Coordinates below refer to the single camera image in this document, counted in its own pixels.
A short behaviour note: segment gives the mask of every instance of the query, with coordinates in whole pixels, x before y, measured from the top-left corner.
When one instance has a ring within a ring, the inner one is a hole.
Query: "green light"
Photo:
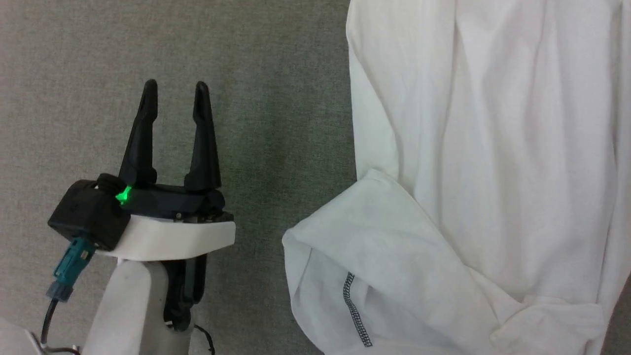
[[[118,195],[116,195],[117,200],[120,201],[121,205],[124,205],[125,202],[127,202],[127,199],[129,198],[129,192],[131,191],[131,186],[128,186],[125,188],[125,191],[119,193]]]

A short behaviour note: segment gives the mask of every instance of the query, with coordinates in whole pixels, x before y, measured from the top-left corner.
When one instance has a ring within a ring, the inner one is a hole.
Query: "black seam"
[[[344,288],[342,290],[342,295],[344,295],[344,302],[346,303],[348,310],[351,313],[351,318],[353,319],[353,324],[355,324],[355,329],[357,330],[357,334],[359,338],[362,340],[363,346],[371,347],[372,342],[370,341],[370,337],[368,336],[368,332],[366,328],[363,326],[362,317],[359,315],[359,311],[357,311],[357,307],[351,301],[351,285],[355,280],[355,275],[350,272],[346,276],[346,281],[344,282]]]

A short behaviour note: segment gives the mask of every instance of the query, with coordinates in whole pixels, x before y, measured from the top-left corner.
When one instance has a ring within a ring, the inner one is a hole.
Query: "teal connector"
[[[46,296],[61,302],[68,301],[73,292],[74,283],[96,250],[94,244],[87,239],[75,238],[55,268],[52,275],[56,280],[48,288]]]

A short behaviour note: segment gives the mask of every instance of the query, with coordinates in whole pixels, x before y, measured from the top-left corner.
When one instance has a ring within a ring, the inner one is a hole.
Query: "gray tablecloth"
[[[218,354],[318,354],[293,320],[281,237],[355,178],[348,1],[0,0],[0,314],[38,330],[66,242],[46,226],[77,179],[117,173],[143,83],[154,165],[188,171],[194,85],[211,88],[236,244],[209,257],[199,323]],[[96,257],[51,339],[81,343],[114,261]],[[631,347],[628,303],[607,354]],[[207,354],[201,334],[191,354]]]

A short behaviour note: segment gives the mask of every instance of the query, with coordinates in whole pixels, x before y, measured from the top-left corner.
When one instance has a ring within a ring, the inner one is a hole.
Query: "white cloth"
[[[599,354],[631,272],[631,1],[352,0],[346,32],[358,182],[283,238],[305,334]]]

